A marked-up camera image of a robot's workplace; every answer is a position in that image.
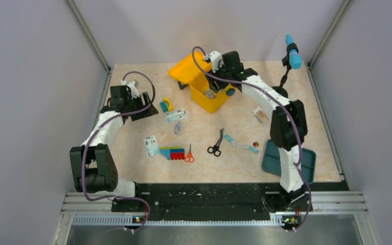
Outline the clear bag teal items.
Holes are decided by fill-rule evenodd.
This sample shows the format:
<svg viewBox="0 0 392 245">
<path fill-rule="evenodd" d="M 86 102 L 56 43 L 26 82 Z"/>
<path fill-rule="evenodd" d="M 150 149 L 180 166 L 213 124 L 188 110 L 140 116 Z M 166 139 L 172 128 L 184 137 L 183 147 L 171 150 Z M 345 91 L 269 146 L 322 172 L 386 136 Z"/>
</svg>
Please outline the clear bag teal items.
<svg viewBox="0 0 392 245">
<path fill-rule="evenodd" d="M 205 90 L 205 91 L 203 92 L 203 95 L 204 95 L 206 98 L 210 99 L 210 100 L 213 100 L 213 99 L 215 99 L 215 98 L 217 97 L 216 92 L 213 91 L 212 89 L 207 89 L 207 90 Z"/>
</svg>

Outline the yellow plastic medicine box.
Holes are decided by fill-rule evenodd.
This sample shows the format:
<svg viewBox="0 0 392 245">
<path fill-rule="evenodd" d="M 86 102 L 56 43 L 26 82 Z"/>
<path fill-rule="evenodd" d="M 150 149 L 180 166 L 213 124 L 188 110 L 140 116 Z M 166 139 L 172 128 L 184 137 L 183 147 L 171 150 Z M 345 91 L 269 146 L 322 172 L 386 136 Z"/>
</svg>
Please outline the yellow plastic medicine box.
<svg viewBox="0 0 392 245">
<path fill-rule="evenodd" d="M 216 92 L 217 97 L 213 100 L 206 98 L 203 92 L 212 89 L 205 74 L 196 66 L 192 55 L 178 62 L 168 71 L 170 77 L 179 82 L 181 89 L 187 85 L 190 87 L 192 100 L 209 113 L 214 113 L 235 93 L 234 87 L 228 85 L 224 89 Z"/>
</svg>

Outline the small clear vial bag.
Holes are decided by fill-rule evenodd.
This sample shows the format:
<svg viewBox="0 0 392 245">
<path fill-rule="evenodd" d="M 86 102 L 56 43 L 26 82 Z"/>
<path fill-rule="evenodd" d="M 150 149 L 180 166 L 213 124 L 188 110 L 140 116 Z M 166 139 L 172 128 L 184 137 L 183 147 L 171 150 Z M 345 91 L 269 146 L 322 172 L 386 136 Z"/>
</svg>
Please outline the small clear vial bag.
<svg viewBox="0 0 392 245">
<path fill-rule="evenodd" d="M 181 122 L 179 122 L 179 123 L 177 123 L 175 126 L 174 126 L 174 133 L 175 134 L 179 134 L 179 133 L 181 133 L 182 132 L 182 123 Z"/>
</svg>

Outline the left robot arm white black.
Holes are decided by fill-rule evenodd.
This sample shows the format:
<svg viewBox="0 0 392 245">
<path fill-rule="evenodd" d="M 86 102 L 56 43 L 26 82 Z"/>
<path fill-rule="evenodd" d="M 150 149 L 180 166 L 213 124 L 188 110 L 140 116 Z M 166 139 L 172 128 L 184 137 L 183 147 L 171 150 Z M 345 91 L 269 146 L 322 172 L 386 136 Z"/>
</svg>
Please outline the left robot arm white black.
<svg viewBox="0 0 392 245">
<path fill-rule="evenodd" d="M 110 148 L 127 119 L 136 121 L 155 114 L 158 110 L 147 92 L 138 91 L 137 81 L 123 81 L 121 85 L 112 86 L 94 129 L 80 146 L 69 152 L 76 191 L 124 197 L 128 209 L 139 210 L 143 197 L 136 193 L 135 182 L 118 176 Z"/>
</svg>

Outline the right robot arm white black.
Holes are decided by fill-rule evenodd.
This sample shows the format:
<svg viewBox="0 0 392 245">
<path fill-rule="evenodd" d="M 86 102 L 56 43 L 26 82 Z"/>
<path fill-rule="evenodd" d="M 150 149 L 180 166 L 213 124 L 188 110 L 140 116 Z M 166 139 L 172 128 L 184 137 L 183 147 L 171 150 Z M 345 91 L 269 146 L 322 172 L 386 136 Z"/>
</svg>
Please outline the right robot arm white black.
<svg viewBox="0 0 392 245">
<path fill-rule="evenodd" d="M 211 64 L 207 78 L 216 88 L 232 85 L 253 98 L 267 114 L 270 138 L 278 148 L 281 165 L 279 204 L 285 210 L 293 210 L 305 195 L 301 172 L 302 144 L 306 136 L 307 122 L 304 104 L 292 101 L 267 85 L 252 68 L 244 68 L 236 51 L 221 54 L 217 51 L 204 56 Z"/>
</svg>

